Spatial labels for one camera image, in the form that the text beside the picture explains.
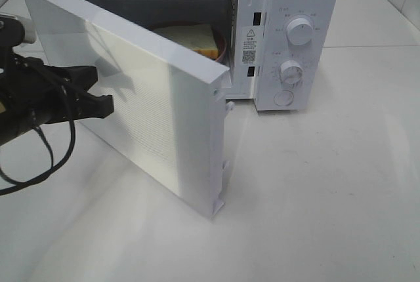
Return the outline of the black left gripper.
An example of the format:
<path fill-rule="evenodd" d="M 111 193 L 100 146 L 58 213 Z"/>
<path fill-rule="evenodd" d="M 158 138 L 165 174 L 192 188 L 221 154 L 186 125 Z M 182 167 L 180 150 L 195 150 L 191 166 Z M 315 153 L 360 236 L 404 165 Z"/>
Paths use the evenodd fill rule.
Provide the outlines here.
<path fill-rule="evenodd" d="M 104 119 L 114 112 L 113 96 L 85 93 L 97 81 L 94 66 L 48 66 L 38 58 L 12 55 L 9 122 L 16 128 L 35 128 L 76 119 Z"/>

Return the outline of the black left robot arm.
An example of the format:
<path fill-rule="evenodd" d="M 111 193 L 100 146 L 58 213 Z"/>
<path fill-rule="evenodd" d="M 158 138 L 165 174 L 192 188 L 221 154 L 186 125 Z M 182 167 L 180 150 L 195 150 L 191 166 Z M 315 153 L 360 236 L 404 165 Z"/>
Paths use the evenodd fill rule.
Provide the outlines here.
<path fill-rule="evenodd" d="M 112 95 L 94 96 L 94 66 L 48 66 L 13 48 L 31 41 L 23 20 L 1 15 L 1 143 L 44 124 L 104 119 L 114 112 Z"/>

